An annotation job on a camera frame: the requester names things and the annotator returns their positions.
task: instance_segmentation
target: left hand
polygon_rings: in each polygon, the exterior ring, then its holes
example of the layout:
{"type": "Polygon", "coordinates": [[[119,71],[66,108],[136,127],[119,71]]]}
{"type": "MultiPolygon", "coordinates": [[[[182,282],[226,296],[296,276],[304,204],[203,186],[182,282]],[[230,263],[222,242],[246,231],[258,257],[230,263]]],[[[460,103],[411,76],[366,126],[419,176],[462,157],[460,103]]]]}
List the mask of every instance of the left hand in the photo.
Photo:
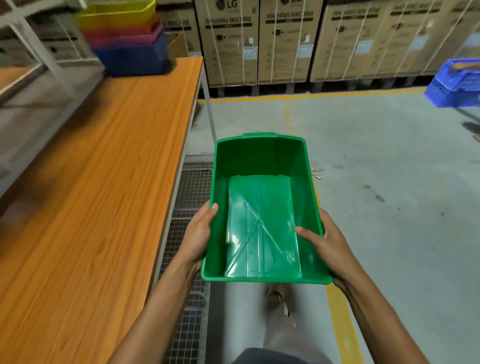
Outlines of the left hand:
{"type": "Polygon", "coordinates": [[[187,226],[183,241],[177,255],[181,255],[188,264],[198,270],[202,263],[202,255],[210,238],[210,222],[218,211],[218,204],[213,204],[209,209],[210,200],[193,216],[187,226]]]}

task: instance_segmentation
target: blue plastic crate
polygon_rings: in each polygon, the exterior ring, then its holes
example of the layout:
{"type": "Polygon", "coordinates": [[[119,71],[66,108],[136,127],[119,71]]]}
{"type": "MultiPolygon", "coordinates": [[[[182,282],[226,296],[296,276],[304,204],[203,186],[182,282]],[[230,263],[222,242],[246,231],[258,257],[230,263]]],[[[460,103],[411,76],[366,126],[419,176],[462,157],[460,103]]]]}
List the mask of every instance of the blue plastic crate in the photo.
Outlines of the blue plastic crate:
{"type": "Polygon", "coordinates": [[[457,71],[450,66],[455,63],[475,63],[480,58],[457,58],[448,60],[438,71],[435,79],[451,91],[480,91],[480,70],[457,71]]]}
{"type": "Polygon", "coordinates": [[[162,31],[151,44],[92,48],[112,77],[163,74],[169,64],[167,40],[162,31]]]}
{"type": "Polygon", "coordinates": [[[479,91],[450,91],[435,79],[425,90],[425,97],[438,108],[471,108],[479,105],[479,91]]]}

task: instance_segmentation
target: hand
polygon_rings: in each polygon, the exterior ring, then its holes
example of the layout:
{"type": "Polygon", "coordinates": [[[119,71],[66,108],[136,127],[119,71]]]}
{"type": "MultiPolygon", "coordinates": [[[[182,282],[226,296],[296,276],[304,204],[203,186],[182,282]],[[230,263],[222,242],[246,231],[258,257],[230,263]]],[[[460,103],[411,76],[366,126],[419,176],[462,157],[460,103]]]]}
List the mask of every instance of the hand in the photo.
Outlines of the hand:
{"type": "Polygon", "coordinates": [[[218,211],[218,204],[213,204],[211,209],[209,206],[210,200],[193,216],[177,252],[188,264],[194,265],[195,270],[202,264],[202,255],[210,238],[210,222],[218,211]]]}
{"type": "Polygon", "coordinates": [[[300,226],[295,228],[295,232],[315,246],[320,258],[332,271],[334,284],[344,291],[345,285],[352,283],[364,271],[330,215],[321,208],[318,210],[325,230],[324,237],[300,226]]]}

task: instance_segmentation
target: forearm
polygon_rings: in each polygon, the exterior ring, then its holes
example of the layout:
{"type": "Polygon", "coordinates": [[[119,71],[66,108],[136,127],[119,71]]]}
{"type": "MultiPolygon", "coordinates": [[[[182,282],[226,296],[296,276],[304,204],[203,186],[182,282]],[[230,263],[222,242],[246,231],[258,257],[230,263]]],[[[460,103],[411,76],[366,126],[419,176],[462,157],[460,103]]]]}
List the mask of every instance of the forearm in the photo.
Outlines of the forearm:
{"type": "Polygon", "coordinates": [[[428,364],[393,307],[364,271],[346,284],[345,295],[375,364],[428,364]]]}
{"type": "Polygon", "coordinates": [[[171,341],[196,269],[176,255],[109,364],[158,364],[171,341]]]}

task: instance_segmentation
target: sticker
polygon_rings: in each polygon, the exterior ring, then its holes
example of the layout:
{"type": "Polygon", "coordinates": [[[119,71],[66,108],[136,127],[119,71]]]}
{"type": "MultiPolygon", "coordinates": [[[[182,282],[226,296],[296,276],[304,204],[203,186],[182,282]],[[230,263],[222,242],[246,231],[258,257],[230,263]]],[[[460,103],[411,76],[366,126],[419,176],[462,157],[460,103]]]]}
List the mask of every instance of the sticker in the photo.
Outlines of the sticker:
{"type": "Polygon", "coordinates": [[[410,48],[408,48],[408,52],[413,50],[421,50],[425,43],[427,43],[428,35],[426,36],[417,36],[412,42],[410,43],[410,48]]]}
{"type": "Polygon", "coordinates": [[[313,44],[302,44],[299,46],[297,58],[309,58],[313,53],[313,44]]]}
{"type": "Polygon", "coordinates": [[[243,60],[252,61],[258,58],[258,47],[243,47],[243,60]]]}
{"type": "Polygon", "coordinates": [[[462,48],[476,48],[480,46],[480,32],[472,33],[462,45],[462,48]]]}
{"type": "Polygon", "coordinates": [[[370,52],[370,48],[372,48],[373,44],[373,39],[369,40],[362,40],[361,42],[358,43],[357,45],[357,51],[355,54],[367,54],[370,52]]]}

